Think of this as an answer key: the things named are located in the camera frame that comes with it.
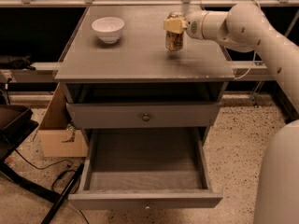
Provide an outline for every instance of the floor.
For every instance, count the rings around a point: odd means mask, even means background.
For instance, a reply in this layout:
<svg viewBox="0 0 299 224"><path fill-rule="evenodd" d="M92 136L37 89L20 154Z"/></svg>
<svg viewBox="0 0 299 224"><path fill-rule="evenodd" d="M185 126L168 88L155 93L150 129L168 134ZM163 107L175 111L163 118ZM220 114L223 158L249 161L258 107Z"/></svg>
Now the floor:
<svg viewBox="0 0 299 224"><path fill-rule="evenodd" d="M30 106L33 119L41 121L49 100L31 96L12 99L13 104ZM225 93L223 107L208 134L204 147L207 169L215 192L223 199L214 209L175 210L103 210L83 213L89 223L188 223L188 224L250 224L253 220L255 195L264 151L271 137L284 126L284 116L271 96L261 93L259 107L254 107L247 93ZM19 152L38 167L45 167L62 158L44 158L36 131L18 148ZM73 167L83 162L72 158ZM57 175L65 170L68 161L37 170L14 152L11 167L20 175L50 188ZM58 183L61 191L66 180ZM0 223L40 223L51 208L51 203L22 190L0 178ZM54 217L53 224L87 223L69 201L65 201Z"/></svg>

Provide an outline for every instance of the cardboard box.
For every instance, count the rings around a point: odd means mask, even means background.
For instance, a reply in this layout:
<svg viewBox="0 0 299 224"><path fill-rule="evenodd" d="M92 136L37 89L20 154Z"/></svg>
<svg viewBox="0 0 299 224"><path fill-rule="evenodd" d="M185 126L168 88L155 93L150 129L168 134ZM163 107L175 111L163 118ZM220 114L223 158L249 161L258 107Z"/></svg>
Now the cardboard box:
<svg viewBox="0 0 299 224"><path fill-rule="evenodd" d="M67 130L69 122L64 92L58 84L37 133L45 157L86 157L82 132Z"/></svg>

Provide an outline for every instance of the gray tabletop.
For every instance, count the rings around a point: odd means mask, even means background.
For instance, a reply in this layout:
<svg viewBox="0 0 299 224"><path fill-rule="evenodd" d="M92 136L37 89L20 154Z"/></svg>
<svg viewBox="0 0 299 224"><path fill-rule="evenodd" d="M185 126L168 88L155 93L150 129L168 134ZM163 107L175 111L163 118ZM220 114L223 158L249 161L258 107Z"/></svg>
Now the gray tabletop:
<svg viewBox="0 0 299 224"><path fill-rule="evenodd" d="M197 5L117 5L90 7L55 79L60 82L227 81L233 73L218 44L184 36L184 48L165 48L163 21L172 11L189 13ZM92 23L119 17L125 27L112 45L99 40Z"/></svg>

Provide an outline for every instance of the cabinet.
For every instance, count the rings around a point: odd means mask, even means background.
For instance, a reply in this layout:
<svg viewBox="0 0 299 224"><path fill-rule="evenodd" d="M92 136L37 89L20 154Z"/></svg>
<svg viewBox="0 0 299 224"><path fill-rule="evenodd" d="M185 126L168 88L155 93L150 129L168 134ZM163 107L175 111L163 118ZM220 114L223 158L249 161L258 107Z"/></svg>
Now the cabinet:
<svg viewBox="0 0 299 224"><path fill-rule="evenodd" d="M203 144L233 79L220 47L184 37L164 47L169 12L197 5L90 7L56 80L89 143L78 209L214 207ZM91 23L125 21L121 40L106 45Z"/></svg>

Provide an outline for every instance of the drawer front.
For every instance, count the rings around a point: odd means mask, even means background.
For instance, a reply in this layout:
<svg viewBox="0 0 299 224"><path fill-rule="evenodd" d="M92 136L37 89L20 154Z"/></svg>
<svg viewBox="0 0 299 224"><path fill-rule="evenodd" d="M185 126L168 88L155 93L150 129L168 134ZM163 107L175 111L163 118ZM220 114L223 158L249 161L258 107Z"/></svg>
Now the drawer front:
<svg viewBox="0 0 299 224"><path fill-rule="evenodd" d="M195 128L93 131L81 183L69 201L77 209L213 208Z"/></svg>
<svg viewBox="0 0 299 224"><path fill-rule="evenodd" d="M147 128L211 126L220 103L208 105L94 105L68 104L76 127Z"/></svg>

